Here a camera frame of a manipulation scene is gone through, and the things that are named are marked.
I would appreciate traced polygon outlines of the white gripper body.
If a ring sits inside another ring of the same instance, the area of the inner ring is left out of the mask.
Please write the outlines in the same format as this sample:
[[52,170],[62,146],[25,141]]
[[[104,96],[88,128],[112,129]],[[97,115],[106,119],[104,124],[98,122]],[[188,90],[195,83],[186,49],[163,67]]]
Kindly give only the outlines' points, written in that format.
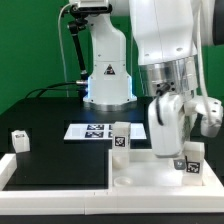
[[180,95],[164,94],[159,98],[160,117],[158,123],[156,101],[148,107],[149,132],[152,151],[157,157],[174,158],[183,150],[182,128],[185,115]]

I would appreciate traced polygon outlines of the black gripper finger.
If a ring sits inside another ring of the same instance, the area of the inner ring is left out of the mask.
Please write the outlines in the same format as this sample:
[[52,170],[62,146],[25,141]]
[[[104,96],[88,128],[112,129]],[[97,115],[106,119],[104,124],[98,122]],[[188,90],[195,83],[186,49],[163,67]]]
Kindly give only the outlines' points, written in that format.
[[173,160],[173,163],[176,170],[184,170],[186,168],[186,161],[183,158],[176,158]]

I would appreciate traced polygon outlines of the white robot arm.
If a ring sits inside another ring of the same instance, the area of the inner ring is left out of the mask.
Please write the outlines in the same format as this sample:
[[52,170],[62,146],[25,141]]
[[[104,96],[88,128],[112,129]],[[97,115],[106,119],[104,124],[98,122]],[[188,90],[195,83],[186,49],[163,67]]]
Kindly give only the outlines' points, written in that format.
[[[207,137],[217,135],[223,116],[221,102],[207,95],[204,82],[202,5],[191,0],[128,3],[143,90],[154,98],[148,107],[152,150],[158,158],[172,158],[180,169],[188,164],[185,146],[194,116],[202,116],[201,131]],[[84,103],[99,110],[120,109],[136,100],[122,67],[124,36],[113,27],[108,11],[93,10],[88,24],[94,70]]]

